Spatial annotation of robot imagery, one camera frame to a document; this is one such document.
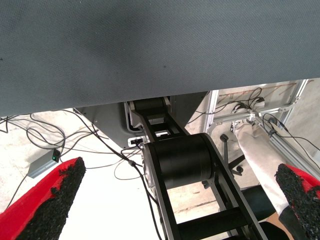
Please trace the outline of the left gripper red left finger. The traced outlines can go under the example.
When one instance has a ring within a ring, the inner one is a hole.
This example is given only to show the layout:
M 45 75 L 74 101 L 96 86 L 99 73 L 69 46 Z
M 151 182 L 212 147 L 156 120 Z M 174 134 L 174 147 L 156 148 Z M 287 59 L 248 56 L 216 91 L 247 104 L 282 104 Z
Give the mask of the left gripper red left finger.
M 59 239 L 85 173 L 81 157 L 55 167 L 0 214 L 0 238 Z

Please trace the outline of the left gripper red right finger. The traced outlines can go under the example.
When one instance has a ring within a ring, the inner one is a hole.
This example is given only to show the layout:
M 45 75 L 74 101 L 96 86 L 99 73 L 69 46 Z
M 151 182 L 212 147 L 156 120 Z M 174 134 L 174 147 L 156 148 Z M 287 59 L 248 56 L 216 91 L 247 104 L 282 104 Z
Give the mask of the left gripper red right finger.
M 279 215 L 295 240 L 320 238 L 320 181 L 307 172 L 280 164 L 275 180 L 288 206 Z

